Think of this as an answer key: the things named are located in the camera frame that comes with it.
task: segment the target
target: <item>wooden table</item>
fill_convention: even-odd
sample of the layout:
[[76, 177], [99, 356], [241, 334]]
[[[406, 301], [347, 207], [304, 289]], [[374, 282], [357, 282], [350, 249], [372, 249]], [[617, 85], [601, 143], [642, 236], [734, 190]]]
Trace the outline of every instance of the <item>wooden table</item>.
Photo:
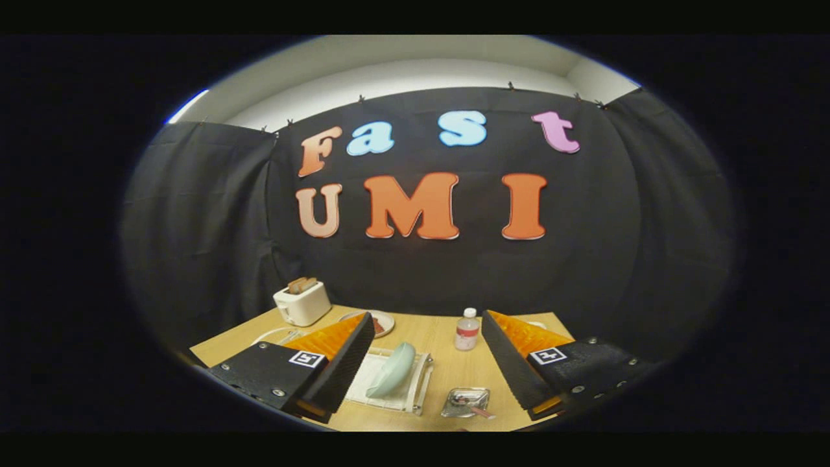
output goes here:
[[[334, 305], [332, 310], [303, 332], [313, 332], [334, 324], [343, 315], [359, 311], [357, 308]], [[318, 424], [340, 431], [511, 431], [549, 420], [531, 421], [525, 410], [510, 392], [496, 359], [487, 342], [478, 337], [476, 347], [458, 351], [454, 345], [456, 323], [460, 317], [435, 317], [389, 313], [395, 318], [394, 329], [386, 336], [376, 338], [372, 347], [393, 350], [401, 342], [409, 342], [418, 353], [430, 353], [434, 359], [432, 376], [420, 416], [378, 407], [343, 401], [328, 424]], [[571, 337], [562, 322], [553, 313], [516, 316], [528, 322], [541, 322], [550, 331]], [[290, 327], [274, 308], [258, 317], [230, 329], [191, 348], [206, 366], [215, 366], [245, 350], [263, 333], [279, 327]], [[272, 342], [269, 337], [262, 339]], [[446, 418], [441, 416], [449, 390], [459, 386], [486, 387], [491, 391], [487, 411], [494, 420], [484, 417]]]

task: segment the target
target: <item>toaster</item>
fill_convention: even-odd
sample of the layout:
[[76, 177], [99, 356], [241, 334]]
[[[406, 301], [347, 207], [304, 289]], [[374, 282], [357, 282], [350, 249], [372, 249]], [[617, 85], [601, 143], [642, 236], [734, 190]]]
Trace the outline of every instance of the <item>toaster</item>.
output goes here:
[[288, 287], [274, 294], [274, 303], [282, 319], [294, 326], [311, 326], [331, 310], [325, 285], [317, 282], [303, 293], [288, 293]]

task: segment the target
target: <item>light blue bowl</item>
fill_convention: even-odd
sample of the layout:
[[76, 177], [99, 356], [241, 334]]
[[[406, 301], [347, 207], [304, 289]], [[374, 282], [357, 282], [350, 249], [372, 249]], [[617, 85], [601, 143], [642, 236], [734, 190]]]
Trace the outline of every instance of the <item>light blue bowl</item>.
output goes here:
[[372, 385], [366, 390], [366, 397], [384, 397], [394, 391], [409, 374], [415, 361], [415, 347], [401, 342], [389, 359], [380, 367]]

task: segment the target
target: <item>black curtain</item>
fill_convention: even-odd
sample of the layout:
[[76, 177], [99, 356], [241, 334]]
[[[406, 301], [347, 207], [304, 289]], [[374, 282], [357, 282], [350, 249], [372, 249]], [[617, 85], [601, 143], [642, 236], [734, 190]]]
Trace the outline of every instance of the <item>black curtain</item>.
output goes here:
[[[444, 145], [437, 120], [479, 111], [479, 145]], [[573, 124], [576, 154], [545, 140], [531, 116]], [[358, 127], [385, 121], [394, 146], [347, 154]], [[302, 141], [342, 128], [325, 167], [297, 176]], [[392, 175], [412, 195], [424, 175], [452, 172], [454, 240], [369, 238], [364, 181]], [[503, 175], [542, 175], [543, 238], [502, 237], [510, 217]], [[295, 193], [341, 184], [329, 238], [300, 227]], [[555, 312], [576, 336], [596, 335], [651, 359], [695, 331], [730, 272], [728, 186], [680, 117], [647, 91], [607, 108], [566, 96], [491, 88], [417, 91], [327, 111], [277, 135], [228, 125], [167, 125], [136, 168], [124, 202], [124, 258], [139, 308], [169, 342], [190, 347], [274, 307], [300, 275], [332, 302], [460, 316]]]
[[[275, 136], [229, 125], [166, 125], [126, 191], [124, 266], [138, 309], [184, 350], [273, 307], [300, 271], [295, 220], [266, 203]], [[273, 223], [285, 224], [273, 229]]]

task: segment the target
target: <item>plastic bottle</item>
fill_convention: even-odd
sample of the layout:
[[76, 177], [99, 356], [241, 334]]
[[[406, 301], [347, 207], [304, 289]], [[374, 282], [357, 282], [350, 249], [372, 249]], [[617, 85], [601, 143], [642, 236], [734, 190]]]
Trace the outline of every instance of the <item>plastic bottle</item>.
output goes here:
[[476, 319], [476, 309], [464, 310], [464, 317], [458, 320], [456, 327], [456, 349], [468, 351], [475, 347], [480, 327], [481, 324]]

